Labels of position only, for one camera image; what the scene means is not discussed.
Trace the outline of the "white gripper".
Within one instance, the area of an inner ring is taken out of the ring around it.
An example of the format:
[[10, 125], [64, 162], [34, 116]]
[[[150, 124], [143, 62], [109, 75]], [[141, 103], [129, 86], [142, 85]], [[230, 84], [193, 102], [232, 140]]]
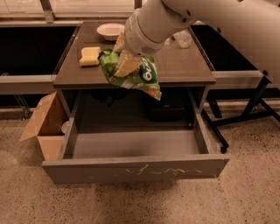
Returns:
[[129, 16], [124, 34], [121, 33], [115, 42], [113, 51], [121, 53], [114, 71], [116, 77], [125, 77], [137, 70], [141, 65], [138, 56], [150, 57], [164, 46], [164, 43], [153, 42], [143, 33], [138, 23], [138, 14], [135, 11]]

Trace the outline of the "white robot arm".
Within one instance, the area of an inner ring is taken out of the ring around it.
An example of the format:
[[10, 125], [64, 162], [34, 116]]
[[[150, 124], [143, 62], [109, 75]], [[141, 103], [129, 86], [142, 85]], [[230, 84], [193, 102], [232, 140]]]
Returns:
[[152, 56], [166, 39], [200, 21], [280, 85], [280, 6], [269, 0], [148, 0], [124, 28], [124, 48]]

